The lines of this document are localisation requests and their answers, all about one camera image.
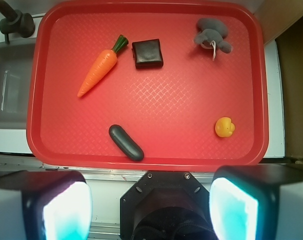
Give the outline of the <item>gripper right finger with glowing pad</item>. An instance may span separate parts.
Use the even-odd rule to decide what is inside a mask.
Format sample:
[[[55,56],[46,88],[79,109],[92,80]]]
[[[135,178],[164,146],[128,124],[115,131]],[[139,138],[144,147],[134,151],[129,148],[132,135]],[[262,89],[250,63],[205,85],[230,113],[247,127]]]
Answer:
[[[303,164],[221,166],[209,212],[220,240],[303,240]]]

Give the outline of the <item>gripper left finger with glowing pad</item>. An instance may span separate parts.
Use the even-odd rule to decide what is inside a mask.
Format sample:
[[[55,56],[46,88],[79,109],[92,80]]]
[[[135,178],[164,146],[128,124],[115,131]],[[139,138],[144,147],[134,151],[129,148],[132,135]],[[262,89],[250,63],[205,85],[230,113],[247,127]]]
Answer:
[[[0,240],[86,240],[92,214],[79,171],[0,171]]]

